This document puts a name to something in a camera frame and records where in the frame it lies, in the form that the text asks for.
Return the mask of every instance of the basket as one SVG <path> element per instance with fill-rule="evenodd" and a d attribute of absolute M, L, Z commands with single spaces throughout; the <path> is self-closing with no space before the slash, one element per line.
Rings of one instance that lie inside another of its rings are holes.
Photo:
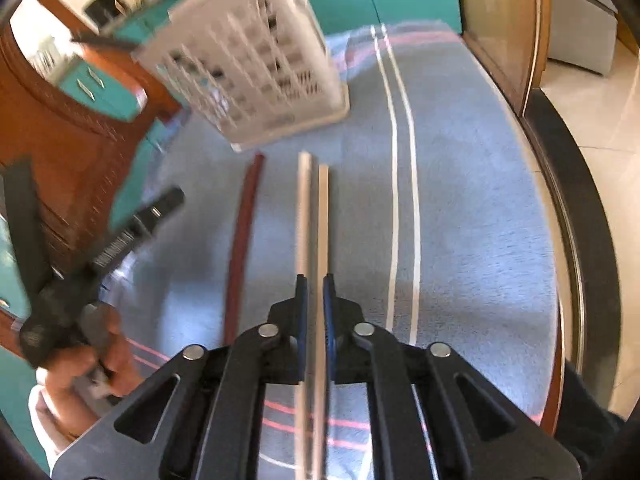
<path fill-rule="evenodd" d="M 235 150 L 333 123 L 350 108 L 308 0 L 184 0 L 135 57 Z"/>

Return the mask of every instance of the triangular cutout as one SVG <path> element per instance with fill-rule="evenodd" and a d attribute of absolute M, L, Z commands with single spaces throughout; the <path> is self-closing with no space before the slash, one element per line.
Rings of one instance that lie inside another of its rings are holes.
<path fill-rule="evenodd" d="M 458 375 L 456 383 L 471 414 L 480 440 L 489 442 L 515 430 L 511 417 L 466 375 Z"/>
<path fill-rule="evenodd" d="M 148 396 L 140 399 L 117 418 L 113 424 L 115 430 L 142 444 L 151 442 L 177 383 L 176 377 L 170 377 Z"/>

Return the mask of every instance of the white stripe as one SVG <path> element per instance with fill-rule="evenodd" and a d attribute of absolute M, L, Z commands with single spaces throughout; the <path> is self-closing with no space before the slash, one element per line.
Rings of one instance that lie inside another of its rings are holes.
<path fill-rule="evenodd" d="M 396 120 L 396 109 L 394 107 L 393 98 L 391 97 L 391 88 L 389 87 L 389 79 L 386 76 L 385 66 L 382 63 L 382 55 L 378 46 L 378 37 L 376 36 L 376 27 L 371 25 L 371 37 L 373 38 L 373 46 L 376 49 L 376 59 L 378 60 L 378 69 L 382 76 L 382 83 L 385 87 L 386 107 L 389 110 L 389 118 L 391 119 L 391 195 L 392 195 L 392 227 L 391 227 L 391 266 L 389 268 L 389 286 L 388 297 L 386 299 L 386 323 L 385 328 L 392 332 L 394 329 L 394 309 L 396 306 L 396 276 L 398 275 L 398 230 L 399 230 L 399 206 L 398 206 L 398 121 Z M 371 436 L 367 442 L 367 450 L 362 457 L 360 464 L 360 472 L 358 480 L 367 480 L 369 470 L 371 469 L 371 460 L 373 459 L 373 450 L 371 447 Z"/>
<path fill-rule="evenodd" d="M 284 469 L 291 469 L 291 470 L 295 470 L 296 469 L 296 465 L 295 464 L 289 464 L 287 462 L 281 462 L 280 460 L 276 460 L 274 458 L 271 458 L 270 456 L 267 456 L 264 453 L 260 453 L 259 456 L 265 462 L 269 462 L 270 464 L 276 465 L 278 467 L 283 467 Z M 311 478 L 311 474 L 308 472 L 306 477 L 307 478 Z M 338 478 L 337 476 L 331 476 L 331 475 L 327 475 L 324 478 L 326 480 L 342 480 L 342 478 Z"/>
<path fill-rule="evenodd" d="M 420 197 L 418 196 L 418 163 L 415 154 L 415 123 L 414 114 L 411 112 L 409 97 L 406 93 L 404 81 L 400 75 L 400 69 L 396 62 L 393 47 L 386 34 L 386 27 L 383 23 L 382 33 L 385 37 L 386 48 L 389 52 L 391 65 L 394 67 L 398 88 L 402 96 L 402 104 L 404 105 L 404 113 L 409 124 L 409 149 L 411 152 L 411 191 L 414 197 L 414 291 L 411 299 L 411 329 L 409 331 L 409 344 L 415 345 L 418 336 L 418 314 L 420 313 L 420 260 L 422 257 L 422 245 L 420 241 Z"/>

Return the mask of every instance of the human hand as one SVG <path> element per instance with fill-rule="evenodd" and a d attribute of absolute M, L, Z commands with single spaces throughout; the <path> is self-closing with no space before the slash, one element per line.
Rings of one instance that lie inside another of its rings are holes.
<path fill-rule="evenodd" d="M 108 306 L 105 318 L 110 344 L 101 361 L 113 373 L 109 380 L 111 393 L 123 397 L 142 382 L 142 377 L 133 362 L 129 343 L 120 332 L 120 315 Z M 93 348 L 77 346 L 56 350 L 46 365 L 36 371 L 38 384 L 44 387 L 44 401 L 59 431 L 72 440 L 99 418 L 74 388 L 74 378 L 86 375 L 97 365 L 98 356 Z"/>

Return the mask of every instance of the cabinet handle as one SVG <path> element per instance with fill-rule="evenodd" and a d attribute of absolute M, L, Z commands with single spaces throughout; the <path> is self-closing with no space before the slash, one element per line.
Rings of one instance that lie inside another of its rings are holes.
<path fill-rule="evenodd" d="M 87 67 L 86 71 L 89 73 L 89 76 L 91 77 L 91 79 L 93 79 L 95 82 L 98 83 L 98 85 L 100 85 L 102 88 L 104 88 L 104 82 L 102 81 L 102 79 L 100 79 L 98 77 L 97 73 L 95 73 L 89 67 Z"/>
<path fill-rule="evenodd" d="M 89 96 L 89 98 L 91 99 L 91 101 L 95 101 L 95 97 L 94 97 L 94 93 L 91 92 L 91 90 L 89 90 L 85 84 L 80 81 L 79 79 L 76 79 L 76 82 L 78 83 L 78 86 L 80 87 L 80 89 Z"/>

